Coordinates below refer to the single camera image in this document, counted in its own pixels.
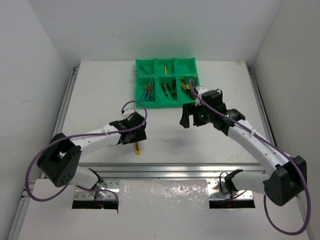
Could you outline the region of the small silver wrench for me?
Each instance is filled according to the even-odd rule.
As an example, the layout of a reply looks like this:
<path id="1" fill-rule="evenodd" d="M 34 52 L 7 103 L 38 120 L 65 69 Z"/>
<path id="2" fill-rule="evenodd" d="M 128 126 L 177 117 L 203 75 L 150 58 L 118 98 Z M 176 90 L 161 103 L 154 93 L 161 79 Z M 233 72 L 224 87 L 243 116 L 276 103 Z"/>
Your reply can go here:
<path id="1" fill-rule="evenodd" d="M 139 66 L 139 68 L 140 68 L 144 73 L 146 73 L 146 74 L 148 74 L 148 75 L 151 74 L 151 73 L 150 73 L 148 70 L 146 70 L 142 65 Z"/>

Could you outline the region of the large yellow box cutter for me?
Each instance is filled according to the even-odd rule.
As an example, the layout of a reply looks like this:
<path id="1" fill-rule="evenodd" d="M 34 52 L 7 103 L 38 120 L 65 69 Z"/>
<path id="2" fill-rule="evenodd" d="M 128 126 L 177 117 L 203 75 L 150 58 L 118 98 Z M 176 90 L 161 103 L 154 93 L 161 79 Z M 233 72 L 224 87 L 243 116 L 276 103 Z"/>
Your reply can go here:
<path id="1" fill-rule="evenodd" d="M 134 151 L 136 155 L 140 155 L 141 154 L 141 150 L 140 150 L 140 146 L 138 142 L 134 143 Z"/>

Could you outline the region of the yellow handled pliers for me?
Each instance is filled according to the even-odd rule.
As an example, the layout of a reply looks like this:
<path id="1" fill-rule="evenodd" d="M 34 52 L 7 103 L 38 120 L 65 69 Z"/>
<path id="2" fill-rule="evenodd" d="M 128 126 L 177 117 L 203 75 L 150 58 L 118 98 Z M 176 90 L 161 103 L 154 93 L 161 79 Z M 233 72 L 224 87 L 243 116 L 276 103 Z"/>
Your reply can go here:
<path id="1" fill-rule="evenodd" d="M 180 78 L 180 86 L 186 93 L 188 93 L 188 94 L 191 93 L 190 86 L 183 77 Z"/>

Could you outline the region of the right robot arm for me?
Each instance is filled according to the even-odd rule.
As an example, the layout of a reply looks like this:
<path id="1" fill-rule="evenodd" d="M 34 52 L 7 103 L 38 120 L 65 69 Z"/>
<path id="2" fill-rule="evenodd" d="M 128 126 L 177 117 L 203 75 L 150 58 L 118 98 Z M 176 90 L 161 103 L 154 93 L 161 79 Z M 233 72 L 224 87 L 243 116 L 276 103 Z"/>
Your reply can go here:
<path id="1" fill-rule="evenodd" d="M 301 156 L 292 158 L 259 134 L 236 109 L 227 109 L 218 90 L 199 86 L 194 89 L 195 102 L 182 106 L 180 125 L 200 127 L 212 124 L 230 139 L 241 145 L 259 164 L 264 173 L 236 169 L 224 178 L 229 194 L 250 190 L 267 196 L 277 206 L 283 206 L 307 187 L 307 163 Z"/>

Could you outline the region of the blue screwdriver thin shaft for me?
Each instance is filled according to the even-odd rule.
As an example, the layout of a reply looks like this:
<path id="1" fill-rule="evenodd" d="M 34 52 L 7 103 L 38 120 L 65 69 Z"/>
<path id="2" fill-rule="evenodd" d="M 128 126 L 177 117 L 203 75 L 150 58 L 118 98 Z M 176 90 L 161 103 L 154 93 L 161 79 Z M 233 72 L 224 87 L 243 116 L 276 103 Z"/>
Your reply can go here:
<path id="1" fill-rule="evenodd" d="M 141 97 L 142 102 L 154 102 L 154 98 L 152 97 L 152 86 L 147 86 L 144 94 Z"/>

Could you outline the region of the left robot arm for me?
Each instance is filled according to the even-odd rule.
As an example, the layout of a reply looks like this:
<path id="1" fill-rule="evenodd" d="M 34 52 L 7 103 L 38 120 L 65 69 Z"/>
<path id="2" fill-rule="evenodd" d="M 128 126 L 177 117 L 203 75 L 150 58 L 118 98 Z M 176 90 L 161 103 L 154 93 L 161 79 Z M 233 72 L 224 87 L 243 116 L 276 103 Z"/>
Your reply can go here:
<path id="1" fill-rule="evenodd" d="M 93 170 L 78 166 L 80 159 L 104 147 L 133 144 L 147 139 L 146 119 L 130 110 L 122 120 L 112 121 L 99 129 L 67 139 L 59 133 L 36 162 L 48 179 L 60 188 L 68 184 L 93 189 L 101 178 Z"/>

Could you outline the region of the black green precision screwdriver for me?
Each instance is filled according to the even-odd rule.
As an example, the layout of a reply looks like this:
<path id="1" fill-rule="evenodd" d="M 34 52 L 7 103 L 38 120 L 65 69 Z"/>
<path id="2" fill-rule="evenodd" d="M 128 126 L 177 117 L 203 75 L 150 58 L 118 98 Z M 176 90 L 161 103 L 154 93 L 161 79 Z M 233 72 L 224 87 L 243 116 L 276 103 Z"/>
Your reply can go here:
<path id="1" fill-rule="evenodd" d="M 175 94 L 174 94 L 174 92 L 172 91 L 172 88 L 171 88 L 171 86 L 170 86 L 170 84 L 169 84 L 169 83 L 167 83 L 167 84 L 166 84 L 166 87 L 167 87 L 167 89 L 168 89 L 168 91 L 169 91 L 170 95 L 171 95 L 172 97 L 174 97 L 174 96 L 175 96 Z"/>

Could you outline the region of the small yellow box cutter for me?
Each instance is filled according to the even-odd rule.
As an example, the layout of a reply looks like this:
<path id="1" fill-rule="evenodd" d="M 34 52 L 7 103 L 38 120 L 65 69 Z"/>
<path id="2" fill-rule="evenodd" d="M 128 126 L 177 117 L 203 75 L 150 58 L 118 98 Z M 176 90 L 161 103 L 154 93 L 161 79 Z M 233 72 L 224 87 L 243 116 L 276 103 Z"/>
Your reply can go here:
<path id="1" fill-rule="evenodd" d="M 164 66 L 164 74 L 166 75 L 167 73 L 168 73 L 168 66 L 165 65 L 165 66 Z"/>

